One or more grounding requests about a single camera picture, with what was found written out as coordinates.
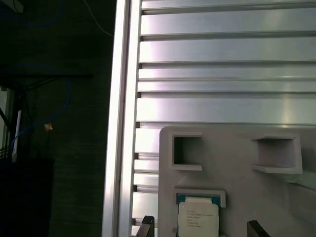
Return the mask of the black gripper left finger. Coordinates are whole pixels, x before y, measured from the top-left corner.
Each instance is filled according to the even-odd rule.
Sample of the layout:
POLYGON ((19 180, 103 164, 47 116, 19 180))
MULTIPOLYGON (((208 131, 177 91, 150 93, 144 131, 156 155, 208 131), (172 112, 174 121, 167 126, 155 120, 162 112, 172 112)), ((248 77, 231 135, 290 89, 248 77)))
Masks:
POLYGON ((145 216, 136 237, 154 237, 155 236, 155 218, 154 216, 145 216))

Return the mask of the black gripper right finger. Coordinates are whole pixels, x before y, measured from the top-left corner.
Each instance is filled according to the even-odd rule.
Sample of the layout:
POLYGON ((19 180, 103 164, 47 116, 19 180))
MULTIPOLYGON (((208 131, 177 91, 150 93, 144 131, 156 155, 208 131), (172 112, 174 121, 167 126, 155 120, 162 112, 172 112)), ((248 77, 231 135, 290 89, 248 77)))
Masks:
POLYGON ((248 221, 246 224, 247 237, 270 237, 256 220, 248 221))

